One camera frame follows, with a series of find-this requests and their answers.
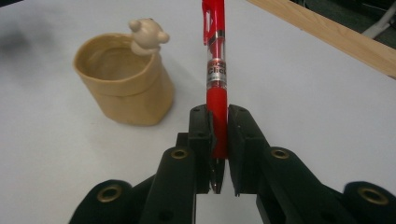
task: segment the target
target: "red pen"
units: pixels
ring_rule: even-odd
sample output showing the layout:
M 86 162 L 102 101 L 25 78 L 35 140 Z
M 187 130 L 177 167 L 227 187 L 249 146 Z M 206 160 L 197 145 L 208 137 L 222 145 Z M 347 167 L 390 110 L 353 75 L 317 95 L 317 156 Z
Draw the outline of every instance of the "red pen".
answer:
M 204 44 L 207 45 L 206 107 L 213 114 L 217 139 L 212 152 L 212 189 L 219 193 L 227 153 L 227 73 L 224 0 L 203 0 Z

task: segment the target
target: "bear ear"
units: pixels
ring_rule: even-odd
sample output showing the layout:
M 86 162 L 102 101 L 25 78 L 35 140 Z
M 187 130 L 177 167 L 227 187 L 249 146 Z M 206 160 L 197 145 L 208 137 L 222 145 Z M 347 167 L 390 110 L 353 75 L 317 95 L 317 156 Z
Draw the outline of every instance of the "bear ear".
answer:
M 140 21 L 129 21 L 129 28 L 131 28 L 133 32 L 140 30 L 141 25 L 142 23 Z
M 169 41 L 169 34 L 167 34 L 166 32 L 159 32 L 158 33 L 158 40 L 160 41 L 160 43 L 167 43 Z

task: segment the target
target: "clay pot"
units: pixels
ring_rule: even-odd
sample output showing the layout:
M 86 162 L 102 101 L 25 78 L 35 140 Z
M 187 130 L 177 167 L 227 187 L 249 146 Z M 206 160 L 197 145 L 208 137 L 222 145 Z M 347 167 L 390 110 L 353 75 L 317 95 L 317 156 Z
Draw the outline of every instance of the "clay pot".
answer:
M 74 67 L 107 117 L 153 125 L 171 107 L 175 89 L 160 54 L 137 56 L 132 41 L 124 34 L 96 36 L 80 47 Z

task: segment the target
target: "wooden board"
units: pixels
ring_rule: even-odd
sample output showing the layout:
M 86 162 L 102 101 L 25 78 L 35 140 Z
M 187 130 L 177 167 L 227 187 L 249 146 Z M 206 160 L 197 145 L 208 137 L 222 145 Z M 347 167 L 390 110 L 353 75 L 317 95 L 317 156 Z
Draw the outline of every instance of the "wooden board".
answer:
M 361 35 L 289 0 L 248 0 L 346 54 L 396 78 L 396 49 Z

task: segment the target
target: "table surface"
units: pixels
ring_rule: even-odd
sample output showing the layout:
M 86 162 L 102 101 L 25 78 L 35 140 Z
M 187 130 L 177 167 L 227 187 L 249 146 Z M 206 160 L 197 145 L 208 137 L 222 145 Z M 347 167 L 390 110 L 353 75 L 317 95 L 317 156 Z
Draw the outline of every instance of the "table surface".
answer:
M 175 86 L 158 125 L 107 119 L 73 69 L 78 47 L 153 18 L 170 34 Z M 229 103 L 325 185 L 365 180 L 396 194 L 396 80 L 246 1 L 226 1 Z M 132 185 L 205 103 L 201 1 L 22 1 L 0 8 L 0 223 L 67 223 L 96 184 Z M 199 195 L 197 223 L 261 223 L 254 195 Z

